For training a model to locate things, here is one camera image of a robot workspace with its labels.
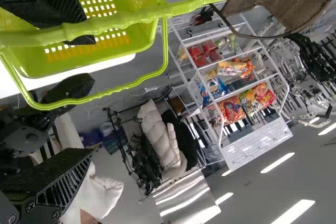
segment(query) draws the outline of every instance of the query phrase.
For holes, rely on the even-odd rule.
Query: basket handle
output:
[[[80,99],[67,98],[67,99],[63,99],[63,100],[53,102],[53,103],[49,103],[49,104],[41,104],[41,103],[38,103],[38,102],[34,101],[34,99],[30,96],[29,92],[27,91],[26,87],[24,86],[24,84],[23,84],[20,76],[18,75],[17,71],[15,70],[14,66],[6,58],[3,51],[0,51],[0,59],[1,59],[2,63],[4,64],[4,66],[6,67],[8,73],[10,74],[10,76],[12,77],[14,82],[16,83],[19,91],[21,92],[21,94],[25,98],[28,105],[30,107],[34,108],[34,109],[37,109],[37,110],[48,111],[48,110],[53,110],[53,109],[56,109],[56,108],[59,108],[61,106],[65,106],[65,105],[80,105],[80,104],[83,104],[83,103],[86,103],[86,102],[93,101],[95,99],[100,99],[100,98],[102,98],[106,95],[111,95],[113,93],[120,92],[120,91],[125,90],[125,89],[134,88],[134,87],[140,85],[143,81],[145,81],[147,79],[154,78],[156,76],[161,75],[166,70],[166,68],[168,66],[168,61],[169,61],[169,55],[168,55],[168,24],[167,24],[167,19],[166,18],[162,19],[162,43],[163,43],[163,62],[162,62],[162,65],[160,66],[160,68],[158,70],[156,70],[154,72],[151,72],[151,73],[148,73],[148,74],[145,74],[145,75],[137,78],[133,82],[129,82],[129,83],[127,83],[125,85],[122,85],[122,86],[114,87],[113,89],[108,89],[104,92],[99,92],[99,93],[89,95],[87,97],[80,98]]]

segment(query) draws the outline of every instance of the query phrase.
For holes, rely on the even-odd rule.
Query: storage shelf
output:
[[[211,66],[213,66],[213,65],[216,65],[216,64],[218,64],[218,63],[220,63],[220,62],[228,61],[228,60],[232,60],[232,59],[237,58],[237,57],[239,57],[239,56],[243,56],[243,55],[249,54],[249,53],[251,53],[251,52],[260,50],[261,48],[262,48],[262,47],[255,47],[255,48],[253,48],[253,49],[251,49],[251,50],[248,50],[248,51],[246,51],[246,52],[242,52],[242,53],[240,53],[240,54],[236,54],[236,55],[230,56],[230,57],[225,58],[225,59],[223,59],[223,60],[219,60],[219,61],[216,61],[216,62],[213,62],[213,63],[209,63],[209,64],[206,65],[206,66],[199,67],[198,70],[207,69],[208,67],[211,67]]]
[[[240,15],[240,17],[242,21],[238,22],[236,25],[234,25],[234,27],[240,30],[242,33],[255,35],[245,17],[243,15]],[[246,130],[247,134],[253,133],[254,136],[257,136],[259,134],[258,132],[261,132],[261,129],[265,129],[265,125],[268,125],[271,121],[279,119],[279,115],[282,108],[284,107],[284,103],[289,93],[289,86],[278,67],[268,54],[267,50],[259,40],[256,41],[258,44],[257,46],[242,51],[239,46],[243,47],[244,45],[247,45],[249,41],[236,37],[235,42],[239,46],[235,47],[235,52],[226,52],[222,55],[222,60],[209,63],[206,66],[198,67],[193,61],[188,48],[193,45],[198,45],[209,39],[217,40],[227,37],[232,33],[229,28],[223,27],[221,29],[212,31],[204,31],[202,34],[198,34],[195,37],[187,39],[182,39],[180,35],[181,31],[176,30],[173,24],[171,24],[170,31],[171,33],[175,34],[175,37],[170,36],[170,39],[175,39],[172,43],[170,43],[170,55],[180,72],[180,76],[184,82],[183,87],[185,87],[191,99],[193,99],[193,102],[183,101],[183,104],[188,112],[187,120],[192,120],[193,122],[201,120],[203,125],[201,127],[202,132],[206,134],[207,140],[209,141],[209,147],[207,149],[212,149],[213,154],[210,156],[217,156],[217,160],[223,160],[224,158],[226,161],[229,161],[228,157],[225,155],[224,148],[231,146],[233,144],[232,141],[244,141],[245,135],[242,133],[243,130]],[[176,54],[181,47],[186,52],[187,59],[181,60],[176,58]],[[231,90],[230,93],[219,98],[216,97],[215,99],[211,94],[209,87],[207,86],[207,81],[205,79],[206,73],[216,68],[219,62],[231,61],[236,57],[249,57],[256,68],[252,72],[248,81],[242,81],[242,83],[244,83],[242,87],[237,87],[236,90]],[[193,71],[188,73],[188,77],[181,69],[181,66],[183,65],[191,65],[193,67]],[[228,85],[240,79],[239,76],[218,76],[218,78],[222,80],[224,85]],[[269,113],[267,118],[262,118],[262,113],[258,112],[252,118],[246,117],[246,119],[244,119],[245,123],[237,122],[232,125],[224,125],[224,116],[218,106],[218,103],[239,95],[242,92],[249,90],[263,82],[266,83],[266,85],[277,97],[276,101],[272,104],[273,108],[275,108],[274,112],[272,112],[273,114]],[[209,94],[209,105],[205,108],[203,108],[203,97],[199,91],[200,85],[203,85]],[[188,107],[191,103],[196,105],[193,107],[193,109]],[[218,117],[220,118],[220,121],[218,121],[219,123],[213,124],[211,119]]]

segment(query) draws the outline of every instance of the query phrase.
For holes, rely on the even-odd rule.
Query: fluorescent light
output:
[[[231,170],[227,170],[225,173],[222,174],[222,177],[225,177],[226,175],[229,175],[232,171]]]
[[[221,198],[219,198],[215,201],[216,205],[219,205],[220,203],[222,203],[224,200],[227,200],[232,195],[233,195],[233,193],[224,194],[223,196],[221,196]]]
[[[287,159],[289,159],[291,156],[293,156],[295,153],[291,152],[286,154],[285,156],[283,156],[282,158],[276,160],[273,164],[267,166],[265,169],[263,169],[260,173],[267,173],[270,170],[274,169],[275,167],[277,167],[278,165],[280,165],[281,163],[283,163],[284,161],[286,161]]]
[[[205,194],[209,190],[210,190],[210,188],[205,188],[204,190],[202,190],[198,194],[196,194],[194,197],[192,197],[191,199],[183,202],[182,204],[179,204],[179,205],[177,205],[175,207],[172,207],[172,208],[169,208],[167,210],[162,211],[160,213],[160,216],[163,217],[165,215],[170,214],[171,212],[175,212],[175,211],[177,211],[177,210],[179,210],[181,208],[184,208],[184,207],[190,205],[192,202],[194,202],[195,200],[197,200],[198,198],[200,198],[200,196],[202,196],[203,194]]]
[[[185,222],[185,224],[199,224],[199,223],[204,224],[207,221],[214,218],[220,212],[221,210],[218,206],[212,206],[212,207],[206,208],[198,212],[196,215],[194,215],[190,220]]]
[[[191,185],[189,185],[189,186],[187,186],[186,188],[184,188],[184,189],[178,191],[176,194],[174,194],[174,195],[172,195],[172,196],[170,196],[170,197],[167,197],[167,198],[165,198],[165,199],[163,199],[163,200],[160,200],[160,201],[156,202],[155,204],[156,204],[156,205],[159,205],[159,204],[162,204],[162,203],[164,203],[164,202],[166,202],[166,201],[169,201],[169,200],[171,200],[171,199],[176,198],[177,196],[181,195],[181,194],[184,193],[185,191],[188,191],[190,188],[192,188],[193,186],[195,186],[198,182],[200,182],[200,181],[203,180],[203,179],[204,179],[204,177],[200,177],[199,179],[197,179],[197,180],[196,180],[194,183],[192,183]]]
[[[334,128],[336,128],[336,123],[331,124],[328,128],[324,129],[319,133],[319,136],[326,135],[327,133],[331,132]]]
[[[303,199],[288,209],[283,215],[278,219],[273,221],[271,224],[291,224],[296,220],[301,214],[307,211],[312,205],[314,205],[314,200]]]
[[[320,119],[319,117],[316,117],[313,120],[310,120],[309,123],[314,123],[314,122],[318,121],[319,119]]]

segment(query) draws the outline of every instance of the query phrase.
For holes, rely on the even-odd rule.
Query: white wire shelf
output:
[[[235,25],[235,28],[240,30],[242,33],[255,35],[254,31],[252,30],[251,26],[249,25],[245,17],[243,15],[240,15],[240,18],[241,22],[238,22]],[[248,45],[249,40],[236,38],[236,43],[240,47],[236,46],[235,51],[227,50],[223,52],[223,54],[221,55],[222,58],[221,60],[217,62],[209,62],[209,64],[205,66],[198,67],[193,61],[188,51],[188,48],[193,45],[198,45],[209,39],[212,40],[222,39],[230,35],[232,32],[227,27],[223,27],[212,31],[205,31],[204,33],[198,34],[197,36],[194,37],[182,38],[181,34],[185,31],[175,29],[173,24],[171,24],[170,26],[170,31],[171,33],[175,34],[175,36],[170,35],[170,48],[169,48],[170,55],[180,71],[180,76],[184,82],[183,87],[185,88],[186,91],[188,91],[191,99],[193,100],[192,102],[186,102],[186,101],[183,102],[188,114],[187,117],[194,118],[196,116],[198,119],[204,120],[202,129],[203,133],[206,133],[208,138],[210,138],[209,142],[211,144],[211,147],[214,149],[214,152],[218,156],[218,160],[221,160],[223,158],[225,159],[223,148],[230,146],[232,144],[232,141],[229,137],[233,129],[234,131],[236,131],[237,126],[224,125],[224,116],[218,106],[218,103],[228,98],[239,95],[242,92],[249,90],[258,84],[266,83],[269,89],[276,95],[276,101],[273,102],[272,107],[275,109],[276,111],[275,113],[279,117],[289,93],[289,86],[285,78],[279,71],[278,67],[273,62],[269,53],[259,40],[256,40],[256,44],[254,47],[251,47],[243,52],[240,49],[240,47],[244,48],[246,45]],[[187,54],[187,58],[183,60],[176,57],[176,54],[181,47]],[[255,66],[254,71],[250,75],[251,80],[242,82],[245,83],[242,87],[230,90],[229,93],[221,97],[214,98],[207,85],[207,81],[205,78],[206,73],[212,69],[215,69],[219,62],[231,61],[234,58],[251,59],[253,65]],[[190,65],[193,68],[193,71],[189,73],[188,76],[186,76],[181,69],[181,66],[184,65]],[[240,77],[238,76],[233,77],[217,76],[217,77],[220,78],[224,83],[224,85],[226,86],[240,79]],[[205,88],[205,90],[209,95],[209,103],[208,103],[209,105],[205,108],[203,107],[203,97],[201,96],[201,93],[199,91],[200,85],[203,85],[203,87]],[[259,134],[258,132],[261,131],[261,129],[265,125],[269,124],[269,121],[263,119],[261,115],[262,113],[260,112],[259,115],[255,114],[251,119],[246,118],[249,121],[252,120],[257,121],[257,123],[251,123],[250,127],[250,130],[256,135]],[[219,123],[214,124],[213,123],[214,118],[218,118],[217,122]],[[242,122],[237,123],[240,129],[245,127],[244,123]],[[237,134],[237,137],[238,139],[235,139],[235,141],[243,139],[244,136],[243,135],[239,136],[239,134]]]

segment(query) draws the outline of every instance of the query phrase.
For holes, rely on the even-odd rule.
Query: lime green basket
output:
[[[168,65],[167,19],[192,12],[199,7],[223,0],[79,0],[88,19],[77,24],[37,29],[0,8],[0,58],[27,103],[38,110],[79,105],[131,89],[164,72]],[[42,78],[93,63],[122,57],[148,49],[154,42],[162,19],[163,63],[160,69],[133,82],[81,99],[64,99],[50,104],[35,102],[20,76]],[[67,46],[62,41],[93,34],[96,45]]]

